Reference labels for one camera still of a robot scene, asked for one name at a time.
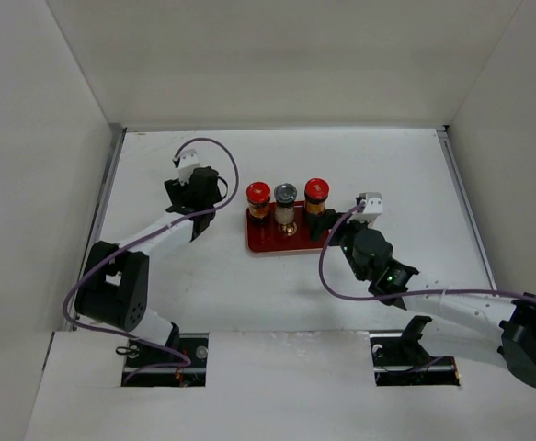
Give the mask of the red rectangular tray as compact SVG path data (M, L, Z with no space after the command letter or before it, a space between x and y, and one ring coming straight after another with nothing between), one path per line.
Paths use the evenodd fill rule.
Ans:
M329 230L314 239L304 212L304 202L294 203L294 220L288 226L276 222L275 203L269 209L263 208L263 218L254 217L251 207L245 210L245 239L247 249L255 254L312 252L320 250L325 244Z

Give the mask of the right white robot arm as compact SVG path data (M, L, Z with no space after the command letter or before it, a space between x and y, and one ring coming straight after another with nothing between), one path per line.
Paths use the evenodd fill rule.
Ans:
M362 302L380 302L413 319L399 349L410 363L455 356L509 372L536 389L536 295L487 288L452 288L393 257L393 246L362 217L364 204L345 213L327 209L307 217L313 240L341 249L358 281Z

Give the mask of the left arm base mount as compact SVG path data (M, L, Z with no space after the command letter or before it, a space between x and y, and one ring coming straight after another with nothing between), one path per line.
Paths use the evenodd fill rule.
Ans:
M126 388L198 388L206 385L210 336L208 333L170 334L169 347L154 348L130 339L115 353L124 357L120 385Z

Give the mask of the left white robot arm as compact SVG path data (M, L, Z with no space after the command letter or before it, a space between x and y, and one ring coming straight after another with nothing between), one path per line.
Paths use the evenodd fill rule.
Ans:
M223 181L209 166L194 168L185 184L168 180L171 206L159 220L124 242L94 244L85 270L88 279L75 294L75 311L150 342L147 352L157 365L175 363L179 328L148 306L150 269L210 226L215 206L224 199Z

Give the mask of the grey-cap white salt shaker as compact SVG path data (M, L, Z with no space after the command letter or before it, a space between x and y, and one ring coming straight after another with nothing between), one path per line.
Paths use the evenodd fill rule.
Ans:
M274 188L275 221L280 225L288 225L294 221L294 203L297 189L293 184L282 183Z

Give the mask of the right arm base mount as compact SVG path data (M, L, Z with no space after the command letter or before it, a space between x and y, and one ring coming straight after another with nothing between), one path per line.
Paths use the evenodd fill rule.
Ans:
M374 380L379 387L460 386L455 359L430 356L420 344L432 322L415 316L404 330L370 333Z

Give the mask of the short red-lid sauce jar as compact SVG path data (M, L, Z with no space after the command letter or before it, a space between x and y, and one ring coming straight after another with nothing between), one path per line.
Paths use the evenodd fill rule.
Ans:
M268 184L261 181L251 183L245 191L247 210L256 220L264 220L269 214L271 190Z

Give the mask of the tall red-cap sauce bottle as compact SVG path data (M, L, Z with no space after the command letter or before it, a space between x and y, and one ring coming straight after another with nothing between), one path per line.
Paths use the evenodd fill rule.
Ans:
M329 191L330 187L324 179L309 179L304 187L304 213L307 216L323 215Z

